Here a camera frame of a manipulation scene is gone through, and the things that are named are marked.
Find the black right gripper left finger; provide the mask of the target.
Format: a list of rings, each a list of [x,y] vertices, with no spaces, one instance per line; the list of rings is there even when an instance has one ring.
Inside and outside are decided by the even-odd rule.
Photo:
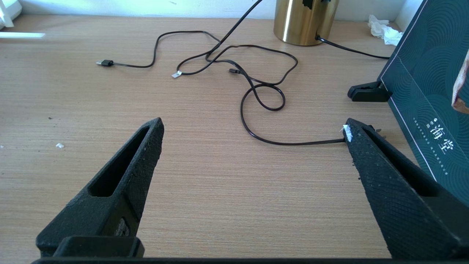
[[[163,135],[160,118],[143,124],[36,237],[41,256],[70,236],[136,236]]]

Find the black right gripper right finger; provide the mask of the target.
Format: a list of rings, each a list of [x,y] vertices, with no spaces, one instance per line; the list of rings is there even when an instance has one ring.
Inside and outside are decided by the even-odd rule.
[[[371,125],[347,119],[344,140],[392,259],[468,259],[467,205]]]

